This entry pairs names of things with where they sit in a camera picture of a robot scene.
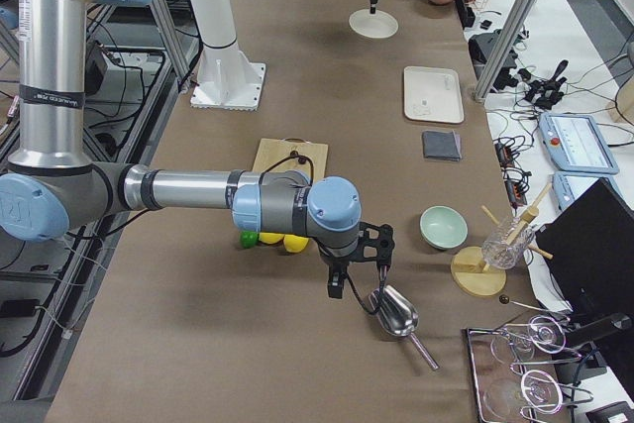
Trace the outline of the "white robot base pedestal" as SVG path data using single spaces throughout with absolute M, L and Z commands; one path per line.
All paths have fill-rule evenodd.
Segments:
M 266 66 L 251 62 L 239 47 L 230 0 L 190 0 L 203 51 L 191 105 L 255 111 Z

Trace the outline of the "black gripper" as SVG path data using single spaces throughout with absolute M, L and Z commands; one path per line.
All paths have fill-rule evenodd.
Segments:
M 386 280 L 394 250 L 393 228 L 388 224 L 359 224 L 357 237 L 344 250 L 327 247 L 317 241 L 319 252 L 328 265 L 328 296 L 342 299 L 348 266 L 352 263 L 374 263 L 380 280 Z

